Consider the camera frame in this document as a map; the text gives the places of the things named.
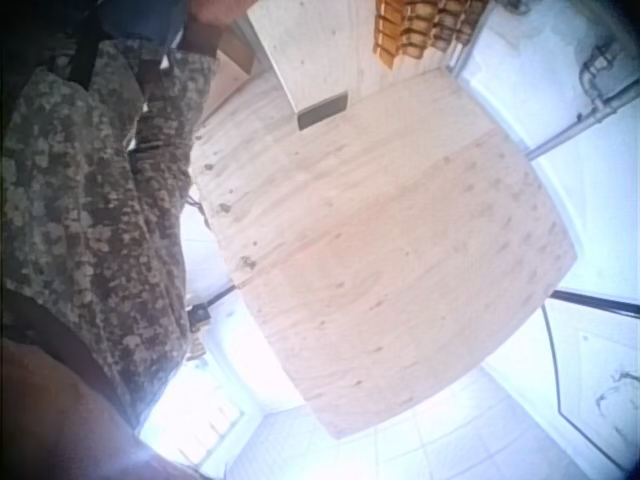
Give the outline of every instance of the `metal pipe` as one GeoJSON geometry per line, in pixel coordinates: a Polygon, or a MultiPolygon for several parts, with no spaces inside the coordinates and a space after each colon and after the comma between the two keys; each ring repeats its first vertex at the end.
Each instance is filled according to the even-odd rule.
{"type": "Polygon", "coordinates": [[[591,56],[582,64],[579,75],[580,86],[596,108],[604,108],[604,95],[596,83],[596,77],[600,72],[611,70],[621,53],[620,45],[616,42],[596,46],[591,56]]]}
{"type": "Polygon", "coordinates": [[[602,108],[594,106],[587,115],[582,117],[573,125],[565,128],[557,135],[554,135],[542,145],[539,145],[527,152],[527,158],[529,159],[529,161],[533,162],[542,155],[550,152],[554,148],[559,147],[563,143],[571,140],[573,137],[591,128],[595,124],[602,122],[606,118],[609,118],[622,107],[628,105],[638,98],[640,98],[640,79],[634,80],[618,93],[605,99],[603,101],[602,108]]]}

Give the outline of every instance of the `wire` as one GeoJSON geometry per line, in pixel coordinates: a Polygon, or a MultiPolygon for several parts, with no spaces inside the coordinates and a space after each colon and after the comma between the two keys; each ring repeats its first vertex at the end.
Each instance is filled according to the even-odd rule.
{"type": "Polygon", "coordinates": [[[190,207],[198,209],[200,215],[202,215],[202,219],[204,220],[205,227],[207,227],[209,231],[211,231],[211,225],[209,225],[209,220],[207,219],[207,214],[204,212],[204,207],[202,206],[202,204],[191,195],[187,195],[186,204],[190,207]]]}

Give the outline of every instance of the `strap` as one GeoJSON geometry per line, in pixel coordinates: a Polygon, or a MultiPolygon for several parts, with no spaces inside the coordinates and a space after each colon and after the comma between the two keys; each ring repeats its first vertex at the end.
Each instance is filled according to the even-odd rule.
{"type": "Polygon", "coordinates": [[[83,23],[78,37],[78,47],[71,58],[69,80],[89,90],[93,69],[98,55],[98,46],[106,38],[98,20],[97,8],[94,6],[83,23]]]}

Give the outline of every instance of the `black object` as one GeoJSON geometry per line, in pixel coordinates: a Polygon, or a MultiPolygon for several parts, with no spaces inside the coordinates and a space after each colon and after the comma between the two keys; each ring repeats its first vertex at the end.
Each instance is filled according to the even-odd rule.
{"type": "Polygon", "coordinates": [[[189,318],[189,328],[192,332],[197,332],[202,325],[207,324],[211,320],[211,314],[206,303],[198,303],[187,312],[189,318]]]}

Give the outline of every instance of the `camouflage pants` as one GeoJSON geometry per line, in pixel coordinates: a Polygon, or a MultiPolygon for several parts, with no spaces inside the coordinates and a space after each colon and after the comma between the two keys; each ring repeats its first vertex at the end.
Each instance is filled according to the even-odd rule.
{"type": "Polygon", "coordinates": [[[134,425],[188,349],[179,215],[213,75],[212,59],[172,51],[145,107],[135,74],[159,55],[102,42],[87,90],[36,70],[2,157],[3,287],[73,331],[134,425]]]}

